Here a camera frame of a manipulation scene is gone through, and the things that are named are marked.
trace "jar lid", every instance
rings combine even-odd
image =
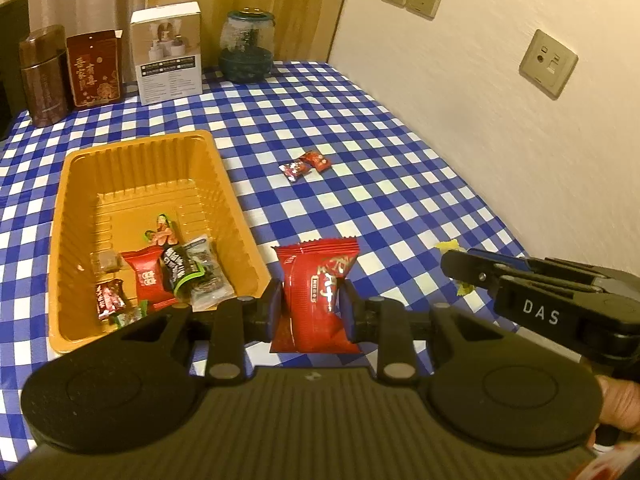
[[[247,22],[267,22],[273,21],[273,14],[255,7],[245,7],[242,10],[232,10],[227,14],[235,20],[245,20]]]
[[[20,67],[28,68],[39,65],[53,59],[65,50],[65,27],[49,25],[49,27],[39,28],[19,44]]]

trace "brown bottle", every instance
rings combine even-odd
[[[70,112],[65,28],[50,25],[20,42],[20,71],[34,126],[51,126]]]

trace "glass jar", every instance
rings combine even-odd
[[[228,13],[220,35],[219,65],[234,83],[254,83],[269,75],[273,66],[273,14],[245,8]]]

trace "checkered tablecloth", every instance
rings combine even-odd
[[[384,295],[415,310],[447,301],[494,320],[482,291],[464,298],[438,266],[439,241],[520,255],[522,247],[466,183],[401,121],[327,64],[277,64],[249,86],[205,77],[200,96],[143,107],[124,102],[71,114],[47,128],[21,115],[0,152],[0,457],[10,467],[34,446],[20,414],[25,379],[54,358],[47,347],[47,265],[64,158],[107,142],[171,132],[212,132],[258,247],[274,276],[274,245],[357,236],[350,273],[363,296]],[[333,167],[289,183],[278,164],[315,148]],[[505,328],[513,325],[504,319]],[[423,372],[431,369],[416,343]],[[269,354],[248,347],[248,364],[375,364],[363,354]],[[203,355],[194,367],[201,371]]]

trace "orange plastic tray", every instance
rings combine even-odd
[[[94,275],[93,255],[146,246],[166,213],[187,242],[208,234],[238,296],[259,296],[270,275],[205,131],[116,142],[70,154],[56,197],[49,273],[49,341],[69,352],[114,330],[98,321],[95,284],[121,278],[137,303],[133,270]]]

